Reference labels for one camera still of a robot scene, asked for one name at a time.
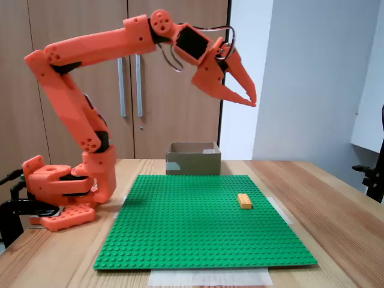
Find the black wire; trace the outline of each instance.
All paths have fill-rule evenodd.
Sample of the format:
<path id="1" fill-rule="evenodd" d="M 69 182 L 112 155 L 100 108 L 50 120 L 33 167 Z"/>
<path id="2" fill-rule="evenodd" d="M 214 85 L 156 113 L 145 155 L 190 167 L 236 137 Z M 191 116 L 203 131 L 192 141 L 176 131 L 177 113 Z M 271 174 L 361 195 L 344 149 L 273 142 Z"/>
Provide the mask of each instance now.
<path id="1" fill-rule="evenodd" d="M 223 58 L 223 59 L 218 59 L 220 61 L 225 61 L 231 54 L 232 52 L 234 51 L 235 49 L 235 29 L 230 26 L 230 25 L 224 25 L 224 26 L 217 26 L 217 27 L 210 27 L 210 28 L 204 28 L 204 27 L 198 27 L 198 26 L 193 26 L 193 28 L 196 28 L 197 30 L 200 30 L 200 31 L 206 31 L 206 32 L 213 32 L 213 31 L 216 31 L 216 30 L 232 30 L 232 42 L 230 44 L 230 48 L 229 48 L 229 51 L 227 53 L 227 55 Z"/>

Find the orange plastic part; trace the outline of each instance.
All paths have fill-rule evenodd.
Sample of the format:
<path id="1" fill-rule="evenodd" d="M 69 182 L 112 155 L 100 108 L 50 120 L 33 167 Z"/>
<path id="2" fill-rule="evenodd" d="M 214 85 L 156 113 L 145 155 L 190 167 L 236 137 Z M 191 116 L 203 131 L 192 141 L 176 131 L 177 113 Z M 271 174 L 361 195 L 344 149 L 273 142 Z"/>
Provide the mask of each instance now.
<path id="1" fill-rule="evenodd" d="M 71 167 L 68 165 L 45 165 L 32 171 L 33 160 L 34 158 L 24 162 L 23 171 L 28 191 L 39 201 L 55 206 L 67 206 L 73 204 L 74 200 L 63 194 L 85 193 L 94 185 L 94 180 L 90 177 L 76 181 L 61 181 L 60 177 L 71 172 Z"/>
<path id="2" fill-rule="evenodd" d="M 220 37 L 212 46 L 211 50 L 208 52 L 207 56 L 199 65 L 195 75 L 193 76 L 192 83 L 211 97 L 254 107 L 256 106 L 256 89 L 251 78 L 242 66 L 241 59 L 240 56 L 238 56 L 237 51 L 234 51 L 226 60 L 228 72 L 233 75 L 233 72 L 235 71 L 235 75 L 233 75 L 234 77 L 245 78 L 241 80 L 240 84 L 242 84 L 243 88 L 250 96 L 250 100 L 242 98 L 239 94 L 231 91 L 222 83 L 224 73 L 217 64 L 216 55 L 217 51 L 220 51 L 220 45 L 223 40 L 224 39 Z"/>
<path id="3" fill-rule="evenodd" d="M 85 172 L 97 181 L 97 190 L 94 192 L 92 201 L 105 203 L 111 198 L 116 188 L 115 146 L 109 146 L 103 153 L 83 152 L 83 164 Z"/>
<path id="4" fill-rule="evenodd" d="M 147 15 L 124 20 L 124 28 L 79 36 L 50 44 L 44 49 L 46 62 L 66 65 L 81 62 L 81 67 L 124 57 L 153 52 Z"/>
<path id="5" fill-rule="evenodd" d="M 86 204 L 78 204 L 65 207 L 59 216 L 34 218 L 36 220 L 33 221 L 51 231 L 58 231 L 86 222 L 92 222 L 95 220 L 95 217 L 95 209 Z"/>
<path id="6" fill-rule="evenodd" d="M 61 121 L 79 146 L 84 150 L 88 149 L 89 152 L 95 152 L 101 142 L 84 112 L 85 96 L 78 95 L 70 76 L 67 74 L 60 76 L 56 73 L 46 61 L 43 51 L 32 52 L 25 58 L 25 61 L 34 72 Z"/>
<path id="7" fill-rule="evenodd" d="M 190 63 L 192 65 L 196 65 L 197 66 L 197 65 L 199 65 L 203 61 L 205 55 L 208 52 L 208 49 L 210 48 L 210 46 L 213 43 L 213 41 L 211 39 L 209 39 L 206 35 L 204 35 L 200 31 L 198 31 L 196 28 L 192 27 L 188 23 L 174 24 L 174 22 L 172 21 L 169 13 L 166 10 L 163 10 L 163 9 L 159 9 L 159 10 L 156 10 L 156 11 L 153 12 L 153 14 L 151 16 L 151 26 L 152 26 L 152 29 L 158 35 L 170 38 L 172 40 L 172 43 L 174 44 L 173 48 L 174 48 L 175 52 L 183 60 L 187 61 L 188 63 Z M 207 43 L 207 48 L 206 48 L 205 52 L 200 56 L 199 59 L 196 59 L 196 58 L 192 57 L 186 51 L 180 49 L 176 45 L 176 41 L 177 41 L 177 39 L 179 37 L 180 31 L 183 30 L 186 27 L 190 28 L 195 33 L 199 34 L 202 38 L 204 38 L 208 42 Z"/>

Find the white wall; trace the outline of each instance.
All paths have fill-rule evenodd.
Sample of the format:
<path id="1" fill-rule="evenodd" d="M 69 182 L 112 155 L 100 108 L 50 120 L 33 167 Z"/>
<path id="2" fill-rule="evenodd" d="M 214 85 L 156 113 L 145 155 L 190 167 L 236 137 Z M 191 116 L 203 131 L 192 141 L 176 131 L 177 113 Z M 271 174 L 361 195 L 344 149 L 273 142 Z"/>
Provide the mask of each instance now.
<path id="1" fill-rule="evenodd" d="M 307 160 L 363 190 L 350 144 L 379 0 L 275 0 L 255 159 Z"/>
<path id="2" fill-rule="evenodd" d="M 380 5 L 367 78 L 351 143 L 380 152 L 383 143 L 384 104 L 384 3 Z"/>
<path id="3" fill-rule="evenodd" d="M 273 0 L 234 0 L 230 24 L 236 31 L 236 48 L 242 63 L 256 84 L 257 107 L 224 101 L 221 117 L 220 149 L 225 160 L 250 160 L 262 90 Z M 248 98 L 227 73 L 226 86 Z"/>

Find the white paper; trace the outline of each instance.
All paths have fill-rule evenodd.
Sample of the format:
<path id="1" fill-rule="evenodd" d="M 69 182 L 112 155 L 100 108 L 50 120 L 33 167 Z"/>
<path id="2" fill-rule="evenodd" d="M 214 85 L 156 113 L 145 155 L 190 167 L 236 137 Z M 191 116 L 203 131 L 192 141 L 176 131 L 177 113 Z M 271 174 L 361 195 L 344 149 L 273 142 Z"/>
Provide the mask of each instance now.
<path id="1" fill-rule="evenodd" d="M 273 285 L 268 268 L 152 270 L 148 286 Z"/>
<path id="2" fill-rule="evenodd" d="M 125 195 L 125 196 L 122 198 L 121 205 L 124 204 L 126 198 L 127 198 L 127 195 Z M 113 219 L 117 219 L 118 215 L 119 215 L 119 212 L 114 213 L 114 215 L 113 215 Z"/>
<path id="3" fill-rule="evenodd" d="M 280 216 L 282 217 L 282 219 L 284 219 L 284 221 L 288 224 L 288 225 L 293 225 L 293 222 L 291 221 L 291 219 L 289 219 L 289 217 L 287 216 L 287 214 L 284 213 L 283 210 L 281 210 L 281 208 L 277 205 L 277 203 L 275 202 L 274 198 L 273 197 L 267 197 L 268 201 L 272 204 L 272 206 L 275 208 L 275 210 L 280 214 Z"/>

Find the orange lego brick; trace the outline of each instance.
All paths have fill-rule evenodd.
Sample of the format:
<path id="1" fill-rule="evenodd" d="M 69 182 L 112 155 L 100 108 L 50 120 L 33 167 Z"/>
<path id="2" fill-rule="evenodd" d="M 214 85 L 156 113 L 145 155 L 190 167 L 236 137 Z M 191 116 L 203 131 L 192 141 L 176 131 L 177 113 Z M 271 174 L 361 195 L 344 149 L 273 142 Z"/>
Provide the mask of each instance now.
<path id="1" fill-rule="evenodd" d="M 241 209 L 252 209 L 252 202 L 247 194 L 238 194 L 238 200 Z"/>

